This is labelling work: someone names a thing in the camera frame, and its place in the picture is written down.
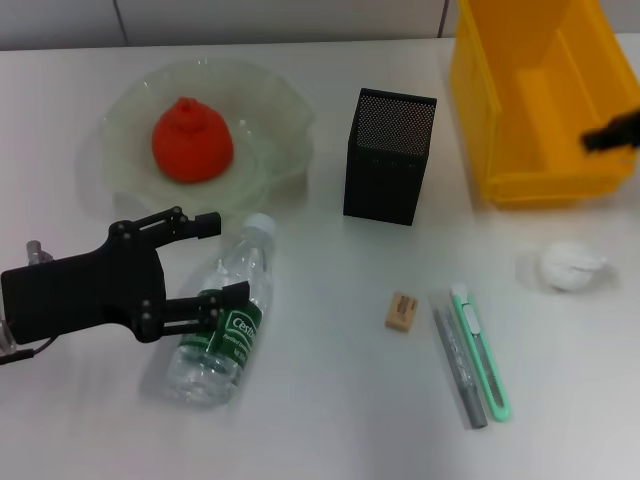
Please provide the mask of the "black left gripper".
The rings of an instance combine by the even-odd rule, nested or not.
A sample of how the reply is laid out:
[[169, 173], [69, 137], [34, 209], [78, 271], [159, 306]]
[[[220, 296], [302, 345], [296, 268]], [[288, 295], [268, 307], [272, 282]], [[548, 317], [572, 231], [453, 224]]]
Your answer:
[[220, 234], [218, 212], [190, 219], [175, 206], [143, 218], [142, 232], [132, 221], [112, 224], [94, 251], [6, 270], [1, 289], [9, 332], [19, 345], [106, 324], [131, 330], [142, 343], [161, 333], [214, 332], [223, 313], [249, 303], [249, 282], [166, 301], [155, 246]]

